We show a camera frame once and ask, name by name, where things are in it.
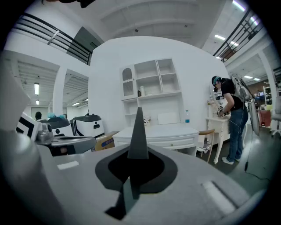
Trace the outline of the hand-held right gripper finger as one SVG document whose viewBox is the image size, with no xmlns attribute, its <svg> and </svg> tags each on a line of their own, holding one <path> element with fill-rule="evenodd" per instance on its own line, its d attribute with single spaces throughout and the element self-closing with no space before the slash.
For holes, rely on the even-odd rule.
<svg viewBox="0 0 281 225">
<path fill-rule="evenodd" d="M 130 186 L 134 200 L 138 200 L 140 196 L 140 180 L 137 176 L 130 175 Z"/>
<path fill-rule="evenodd" d="M 133 127 L 127 158 L 128 159 L 149 158 L 143 111 L 141 107 L 138 107 L 137 109 L 136 119 Z"/>
</svg>

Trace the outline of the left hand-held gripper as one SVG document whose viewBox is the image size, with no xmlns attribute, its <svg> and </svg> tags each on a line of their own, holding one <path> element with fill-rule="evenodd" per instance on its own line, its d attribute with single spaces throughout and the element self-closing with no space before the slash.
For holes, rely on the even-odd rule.
<svg viewBox="0 0 281 225">
<path fill-rule="evenodd" d="M 52 156 L 82 154 L 96 145 L 94 137 L 75 136 L 69 120 L 61 117 L 34 120 L 22 113 L 16 131 L 27 135 L 36 144 L 46 146 Z"/>
</svg>

